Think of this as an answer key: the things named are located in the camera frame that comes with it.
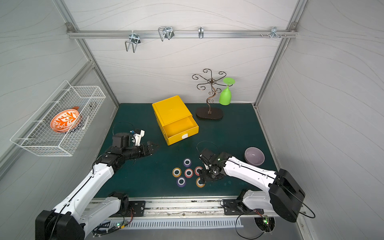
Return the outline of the yellow plastic drawer cabinet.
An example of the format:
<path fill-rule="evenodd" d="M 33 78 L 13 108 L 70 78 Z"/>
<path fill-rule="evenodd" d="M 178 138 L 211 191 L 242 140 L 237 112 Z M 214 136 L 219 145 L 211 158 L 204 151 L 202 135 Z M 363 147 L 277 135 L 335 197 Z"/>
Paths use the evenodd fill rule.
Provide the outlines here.
<path fill-rule="evenodd" d="M 174 96 L 152 107 L 168 146 L 199 133 L 199 126 L 180 96 Z"/>

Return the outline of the orange patterned bowl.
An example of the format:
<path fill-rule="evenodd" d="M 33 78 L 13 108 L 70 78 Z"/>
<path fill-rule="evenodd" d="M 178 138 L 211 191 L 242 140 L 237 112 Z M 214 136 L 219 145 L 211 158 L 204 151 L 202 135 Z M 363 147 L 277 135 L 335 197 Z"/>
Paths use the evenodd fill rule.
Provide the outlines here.
<path fill-rule="evenodd" d="M 56 133 L 67 133 L 75 129 L 81 122 L 78 110 L 68 109 L 58 113 L 50 123 L 51 129 Z"/>

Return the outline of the purple tape roll lower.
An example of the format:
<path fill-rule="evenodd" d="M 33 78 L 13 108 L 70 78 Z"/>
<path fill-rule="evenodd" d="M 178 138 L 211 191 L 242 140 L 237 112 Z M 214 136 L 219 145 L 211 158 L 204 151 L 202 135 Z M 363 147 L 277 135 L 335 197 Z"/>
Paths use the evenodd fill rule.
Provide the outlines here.
<path fill-rule="evenodd" d="M 177 179 L 177 185 L 180 188 L 184 187 L 186 185 L 186 179 L 184 177 L 179 177 Z"/>

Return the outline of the metal double hook left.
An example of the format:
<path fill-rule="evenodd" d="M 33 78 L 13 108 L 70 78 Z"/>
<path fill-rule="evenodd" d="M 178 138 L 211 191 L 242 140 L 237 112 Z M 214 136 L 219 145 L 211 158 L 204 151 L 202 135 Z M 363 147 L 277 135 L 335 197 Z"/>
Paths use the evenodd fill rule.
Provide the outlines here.
<path fill-rule="evenodd" d="M 140 43 L 141 43 L 140 36 L 137 35 L 136 33 L 132 32 L 129 35 L 129 39 L 127 41 L 125 41 L 126 51 L 128 52 L 129 49 L 132 49 L 133 53 L 135 53 L 137 50 L 138 44 L 140 44 Z"/>

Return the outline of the purple tape roll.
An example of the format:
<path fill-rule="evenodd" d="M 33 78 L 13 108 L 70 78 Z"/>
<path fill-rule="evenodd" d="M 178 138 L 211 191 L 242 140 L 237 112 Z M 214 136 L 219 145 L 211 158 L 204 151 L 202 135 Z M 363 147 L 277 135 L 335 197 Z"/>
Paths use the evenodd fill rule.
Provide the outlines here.
<path fill-rule="evenodd" d="M 186 168 L 189 168 L 191 165 L 192 165 L 192 161 L 191 159 L 189 158 L 186 158 L 183 160 L 183 165 L 186 167 Z"/>
<path fill-rule="evenodd" d="M 180 188 L 184 187 L 186 185 L 186 179 L 184 177 L 179 177 L 177 179 L 177 185 Z"/>

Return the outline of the metal double hook centre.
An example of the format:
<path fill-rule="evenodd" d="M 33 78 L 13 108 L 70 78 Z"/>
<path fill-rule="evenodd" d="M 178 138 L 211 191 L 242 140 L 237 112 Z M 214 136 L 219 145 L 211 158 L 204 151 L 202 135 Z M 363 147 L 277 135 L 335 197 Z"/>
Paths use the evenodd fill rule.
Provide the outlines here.
<path fill-rule="evenodd" d="M 174 30 L 172 27 L 160 27 L 158 28 L 158 33 L 160 35 L 161 41 L 165 39 L 172 39 L 175 36 Z"/>

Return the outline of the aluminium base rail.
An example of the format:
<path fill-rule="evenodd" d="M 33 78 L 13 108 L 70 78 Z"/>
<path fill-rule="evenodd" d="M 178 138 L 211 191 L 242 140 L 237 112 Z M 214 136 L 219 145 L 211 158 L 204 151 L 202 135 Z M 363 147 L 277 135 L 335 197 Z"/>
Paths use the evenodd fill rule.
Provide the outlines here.
<path fill-rule="evenodd" d="M 53 212 L 61 215 L 71 215 L 79 223 L 91 224 L 91 221 L 100 223 L 104 219 L 122 212 L 128 213 L 132 208 L 129 204 L 128 197 L 115 197 L 111 196 L 106 198 L 103 202 L 99 203 L 96 207 L 85 213 L 85 209 L 92 199 L 85 199 L 76 197 L 69 201 L 63 201 L 57 205 Z M 171 214 L 180 215 L 184 212 L 193 212 L 196 214 L 203 214 L 204 212 L 213 211 L 215 206 L 207 204 L 209 201 L 193 202 L 192 200 L 185 200 L 175 202 L 167 200 L 160 209 L 170 210 Z M 303 202 L 294 196 L 261 196 L 258 192 L 247 191 L 244 195 L 239 196 L 234 200 L 234 206 L 230 209 L 238 211 L 239 214 L 255 212 L 259 210 L 274 211 L 281 218 L 295 223 L 302 208 Z"/>

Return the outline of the bronze scrollwork cup stand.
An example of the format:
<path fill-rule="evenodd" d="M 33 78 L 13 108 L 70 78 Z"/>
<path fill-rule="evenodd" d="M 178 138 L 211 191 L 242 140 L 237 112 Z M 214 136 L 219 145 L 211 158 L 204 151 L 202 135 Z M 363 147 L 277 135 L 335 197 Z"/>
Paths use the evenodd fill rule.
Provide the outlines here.
<path fill-rule="evenodd" d="M 220 88 L 216 88 L 215 86 L 216 85 L 224 86 L 222 84 L 218 84 L 218 81 L 224 79 L 227 76 L 227 73 L 225 73 L 223 71 L 219 71 L 218 74 L 221 77 L 218 78 L 217 80 L 213 78 L 213 71 L 211 69 L 203 69 L 203 73 L 205 73 L 205 74 L 210 73 L 210 77 L 206 78 L 200 74 L 192 75 L 193 80 L 203 79 L 206 81 L 205 83 L 197 84 L 198 90 L 204 91 L 206 89 L 206 85 L 208 85 L 210 87 L 209 97 L 206 99 L 206 104 L 208 105 L 208 107 L 198 108 L 196 110 L 196 116 L 199 119 L 204 119 L 204 120 L 214 120 L 214 121 L 221 120 L 224 116 L 223 111 L 219 108 L 213 108 L 211 105 L 214 103 L 214 97 L 218 93 L 221 93 L 221 91 L 222 91 Z"/>

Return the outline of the red tape roll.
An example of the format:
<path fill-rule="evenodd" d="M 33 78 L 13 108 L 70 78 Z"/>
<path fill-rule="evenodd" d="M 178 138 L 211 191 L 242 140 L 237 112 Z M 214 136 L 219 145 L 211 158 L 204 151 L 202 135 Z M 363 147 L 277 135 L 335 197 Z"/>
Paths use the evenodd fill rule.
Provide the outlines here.
<path fill-rule="evenodd" d="M 194 171 L 192 169 L 186 169 L 185 170 L 185 177 L 186 178 L 191 178 L 194 175 Z"/>
<path fill-rule="evenodd" d="M 200 176 L 200 174 L 201 174 L 201 172 L 202 172 L 202 167 L 201 166 L 197 166 L 196 168 L 195 168 L 195 175 L 196 176 Z"/>

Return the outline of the aluminium horizontal rail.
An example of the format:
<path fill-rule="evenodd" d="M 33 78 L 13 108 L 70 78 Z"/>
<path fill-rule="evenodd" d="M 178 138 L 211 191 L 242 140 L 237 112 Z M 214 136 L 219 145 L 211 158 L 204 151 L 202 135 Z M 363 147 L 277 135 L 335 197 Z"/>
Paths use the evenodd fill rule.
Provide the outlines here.
<path fill-rule="evenodd" d="M 260 34 L 266 35 L 271 30 L 206 30 L 204 29 L 203 39 L 258 39 Z M 77 31 L 68 32 L 71 39 L 128 39 L 134 32 L 144 39 L 160 39 L 157 30 L 155 31 Z M 199 39 L 197 30 L 174 30 L 173 39 Z M 299 32 L 278 30 L 279 34 L 286 34 L 285 38 L 296 38 Z"/>

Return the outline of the purple grey bowl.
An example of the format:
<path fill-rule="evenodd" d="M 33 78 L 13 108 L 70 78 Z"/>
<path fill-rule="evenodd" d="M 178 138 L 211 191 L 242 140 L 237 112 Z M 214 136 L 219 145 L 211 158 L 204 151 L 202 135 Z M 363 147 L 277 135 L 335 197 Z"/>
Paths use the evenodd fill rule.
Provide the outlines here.
<path fill-rule="evenodd" d="M 244 157 L 248 164 L 255 167 L 261 166 L 265 162 L 264 153 L 256 147 L 247 148 Z"/>

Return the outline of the purple tape roll upper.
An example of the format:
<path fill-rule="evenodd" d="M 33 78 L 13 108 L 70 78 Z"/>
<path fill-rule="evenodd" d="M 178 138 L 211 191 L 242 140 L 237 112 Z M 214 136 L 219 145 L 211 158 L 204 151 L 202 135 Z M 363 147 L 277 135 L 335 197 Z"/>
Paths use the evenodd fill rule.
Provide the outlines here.
<path fill-rule="evenodd" d="M 189 158 L 186 158 L 183 160 L 183 165 L 186 167 L 186 168 L 189 168 L 191 165 L 192 165 L 192 161 L 191 159 Z"/>

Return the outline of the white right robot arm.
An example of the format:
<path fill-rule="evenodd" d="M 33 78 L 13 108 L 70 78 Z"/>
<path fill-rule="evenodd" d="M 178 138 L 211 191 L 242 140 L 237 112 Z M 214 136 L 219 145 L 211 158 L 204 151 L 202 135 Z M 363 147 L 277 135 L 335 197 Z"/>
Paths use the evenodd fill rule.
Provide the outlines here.
<path fill-rule="evenodd" d="M 242 162 L 228 153 L 217 155 L 209 149 L 204 149 L 199 158 L 204 164 L 204 167 L 198 170 L 199 183 L 206 184 L 223 177 L 233 177 L 264 192 L 259 194 L 252 190 L 242 191 L 237 198 L 241 212 L 271 210 L 288 222 L 297 221 L 304 205 L 305 192 L 288 171 L 264 170 Z"/>

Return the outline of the orange tape roll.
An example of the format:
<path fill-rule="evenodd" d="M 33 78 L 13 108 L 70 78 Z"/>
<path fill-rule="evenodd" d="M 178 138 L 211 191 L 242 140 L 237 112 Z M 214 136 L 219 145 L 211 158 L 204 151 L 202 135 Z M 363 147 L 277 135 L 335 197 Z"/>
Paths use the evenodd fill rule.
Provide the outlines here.
<path fill-rule="evenodd" d="M 203 183 L 203 181 L 201 180 L 201 178 L 197 178 L 196 180 L 196 185 L 197 187 L 199 188 L 203 188 L 205 186 L 205 184 Z"/>
<path fill-rule="evenodd" d="M 181 169 L 180 168 L 174 168 L 173 171 L 172 171 L 172 175 L 175 178 L 179 178 L 182 175 Z"/>

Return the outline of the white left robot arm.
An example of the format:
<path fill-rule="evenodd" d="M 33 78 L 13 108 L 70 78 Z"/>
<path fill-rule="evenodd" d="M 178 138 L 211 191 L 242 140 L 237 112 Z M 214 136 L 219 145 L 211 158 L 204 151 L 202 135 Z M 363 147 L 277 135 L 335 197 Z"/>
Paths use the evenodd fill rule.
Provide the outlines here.
<path fill-rule="evenodd" d="M 128 160 L 153 155 L 157 144 L 142 143 L 145 131 L 135 129 L 113 135 L 112 145 L 93 163 L 82 182 L 51 211 L 42 211 L 35 220 L 37 240 L 83 240 L 98 231 L 108 217 L 118 214 L 133 217 L 134 209 L 124 193 L 111 193 L 103 202 L 86 211 L 86 207 L 102 186 Z"/>

